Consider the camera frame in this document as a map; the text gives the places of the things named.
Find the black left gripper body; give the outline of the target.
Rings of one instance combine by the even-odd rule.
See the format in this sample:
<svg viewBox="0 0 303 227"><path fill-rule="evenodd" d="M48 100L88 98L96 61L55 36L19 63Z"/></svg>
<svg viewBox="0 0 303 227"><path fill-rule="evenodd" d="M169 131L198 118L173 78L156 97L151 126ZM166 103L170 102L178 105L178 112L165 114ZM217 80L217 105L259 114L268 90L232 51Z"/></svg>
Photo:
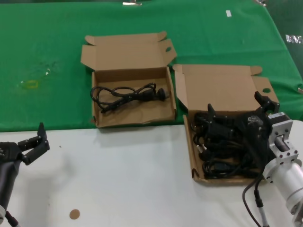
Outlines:
<svg viewBox="0 0 303 227"><path fill-rule="evenodd" d="M15 161L22 161L22 150L17 143L1 142L0 143L0 163L8 163Z"/></svg>

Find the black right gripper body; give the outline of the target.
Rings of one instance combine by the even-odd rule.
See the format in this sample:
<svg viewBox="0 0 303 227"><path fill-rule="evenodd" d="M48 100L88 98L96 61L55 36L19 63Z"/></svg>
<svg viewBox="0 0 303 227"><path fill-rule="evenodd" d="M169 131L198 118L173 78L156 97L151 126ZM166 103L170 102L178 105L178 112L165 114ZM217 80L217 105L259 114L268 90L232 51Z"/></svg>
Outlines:
<svg viewBox="0 0 303 227"><path fill-rule="evenodd" d="M266 114L255 110L235 117L235 126L243 136L244 147L254 158L257 167L263 170L270 157L269 124Z"/></svg>

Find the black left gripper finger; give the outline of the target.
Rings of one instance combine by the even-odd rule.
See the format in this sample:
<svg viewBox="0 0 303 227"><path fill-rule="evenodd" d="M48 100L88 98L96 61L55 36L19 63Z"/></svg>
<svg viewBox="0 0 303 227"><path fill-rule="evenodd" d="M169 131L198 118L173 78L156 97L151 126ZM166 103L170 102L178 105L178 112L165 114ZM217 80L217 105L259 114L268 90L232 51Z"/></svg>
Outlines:
<svg viewBox="0 0 303 227"><path fill-rule="evenodd" d="M27 166L46 153L50 145L44 124L39 124L37 136L18 142L18 147L21 150L20 160Z"/></svg>

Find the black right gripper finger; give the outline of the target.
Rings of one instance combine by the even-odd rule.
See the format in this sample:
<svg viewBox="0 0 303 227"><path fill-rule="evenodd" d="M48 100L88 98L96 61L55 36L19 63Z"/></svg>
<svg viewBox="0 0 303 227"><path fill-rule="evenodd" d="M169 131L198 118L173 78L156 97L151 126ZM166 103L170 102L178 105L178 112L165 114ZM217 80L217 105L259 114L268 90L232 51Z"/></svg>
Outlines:
<svg viewBox="0 0 303 227"><path fill-rule="evenodd" d="M256 110L257 112L266 114L276 114L279 112L280 103L272 101L268 96L263 96L256 91L254 98L260 105L260 107Z"/></svg>
<svg viewBox="0 0 303 227"><path fill-rule="evenodd" d="M226 115L217 115L211 104L208 109L208 135L233 136L235 118Z"/></svg>

